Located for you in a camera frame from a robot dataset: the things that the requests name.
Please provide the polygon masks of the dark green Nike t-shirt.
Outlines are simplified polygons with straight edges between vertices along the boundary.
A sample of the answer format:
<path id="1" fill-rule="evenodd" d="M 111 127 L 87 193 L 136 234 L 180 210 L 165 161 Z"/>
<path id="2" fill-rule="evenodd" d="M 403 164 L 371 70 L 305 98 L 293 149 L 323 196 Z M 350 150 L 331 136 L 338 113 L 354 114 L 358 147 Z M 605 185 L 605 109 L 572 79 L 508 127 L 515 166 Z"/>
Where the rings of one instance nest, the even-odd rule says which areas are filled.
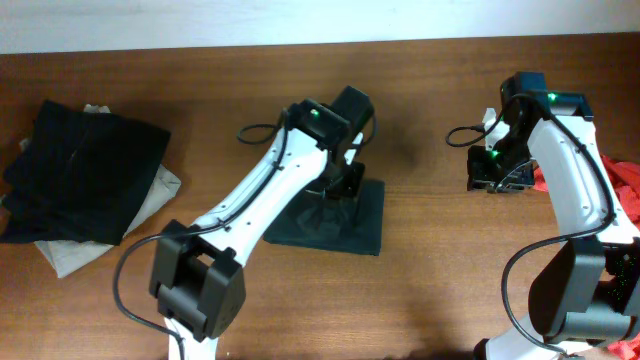
<path id="1" fill-rule="evenodd" d="M 365 180 L 355 198 L 323 199 L 299 192 L 263 235 L 270 244 L 380 254 L 385 183 Z"/>

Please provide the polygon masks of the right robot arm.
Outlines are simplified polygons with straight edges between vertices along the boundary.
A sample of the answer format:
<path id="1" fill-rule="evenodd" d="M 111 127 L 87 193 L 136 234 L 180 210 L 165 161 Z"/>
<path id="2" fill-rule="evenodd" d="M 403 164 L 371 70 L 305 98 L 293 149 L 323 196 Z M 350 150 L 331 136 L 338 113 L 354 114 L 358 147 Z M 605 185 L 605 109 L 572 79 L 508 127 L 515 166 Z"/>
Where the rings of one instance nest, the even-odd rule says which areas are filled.
<path id="1" fill-rule="evenodd" d="M 500 291 L 525 254 L 560 249 L 529 289 L 528 312 L 505 333 L 481 340 L 476 359 L 578 359 L 639 333 L 639 230 L 626 215 L 596 142 L 593 112 L 580 93 L 548 90 L 543 74 L 517 72 L 500 86 L 480 137 L 466 143 L 467 187 L 515 193 L 544 176 L 559 234 L 514 254 Z"/>

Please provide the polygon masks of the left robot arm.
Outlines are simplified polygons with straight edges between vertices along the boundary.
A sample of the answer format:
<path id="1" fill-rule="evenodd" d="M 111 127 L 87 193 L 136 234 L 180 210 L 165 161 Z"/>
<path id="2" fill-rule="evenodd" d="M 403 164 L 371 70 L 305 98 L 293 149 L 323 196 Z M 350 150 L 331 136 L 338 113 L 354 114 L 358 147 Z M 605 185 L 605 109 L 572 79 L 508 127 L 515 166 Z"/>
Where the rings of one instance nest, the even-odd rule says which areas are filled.
<path id="1" fill-rule="evenodd" d="M 351 86 L 331 104 L 306 99 L 282 111 L 268 152 L 215 208 L 157 241 L 150 294 L 169 335 L 169 358 L 212 359 L 246 299 L 244 268 L 260 240 L 377 256 L 384 185 L 356 156 L 374 122 Z"/>

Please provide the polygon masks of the red t-shirt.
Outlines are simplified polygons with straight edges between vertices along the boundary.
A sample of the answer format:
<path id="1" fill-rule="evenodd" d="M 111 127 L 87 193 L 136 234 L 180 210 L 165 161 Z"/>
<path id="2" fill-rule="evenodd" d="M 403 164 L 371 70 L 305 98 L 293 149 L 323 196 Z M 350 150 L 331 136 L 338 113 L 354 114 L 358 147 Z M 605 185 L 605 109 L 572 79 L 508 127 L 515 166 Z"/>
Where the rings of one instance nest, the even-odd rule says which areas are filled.
<path id="1" fill-rule="evenodd" d="M 616 197 L 629 220 L 639 228 L 639 165 L 617 161 L 605 155 L 602 163 Z M 639 336 L 607 346 L 608 351 L 622 360 L 639 360 Z"/>

